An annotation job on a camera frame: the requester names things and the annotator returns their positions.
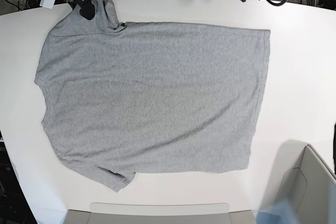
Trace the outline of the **grey bin at right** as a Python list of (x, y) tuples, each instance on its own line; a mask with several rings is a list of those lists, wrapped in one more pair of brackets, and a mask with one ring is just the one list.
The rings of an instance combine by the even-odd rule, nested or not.
[(275, 203), (288, 200), (300, 223), (335, 223), (335, 174), (310, 145), (285, 173)]

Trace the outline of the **blue object bottom right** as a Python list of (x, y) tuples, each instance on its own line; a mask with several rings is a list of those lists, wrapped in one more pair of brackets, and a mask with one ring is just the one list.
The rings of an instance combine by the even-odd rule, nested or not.
[(298, 224), (298, 218), (288, 200), (281, 200), (256, 213), (257, 224)]

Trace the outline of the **grey T-shirt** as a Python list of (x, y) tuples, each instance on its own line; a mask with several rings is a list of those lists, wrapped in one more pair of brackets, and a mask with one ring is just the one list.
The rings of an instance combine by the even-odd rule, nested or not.
[(35, 83), (42, 125), (68, 169), (119, 191), (136, 173), (246, 169), (270, 31), (122, 23), (112, 0), (48, 33)]

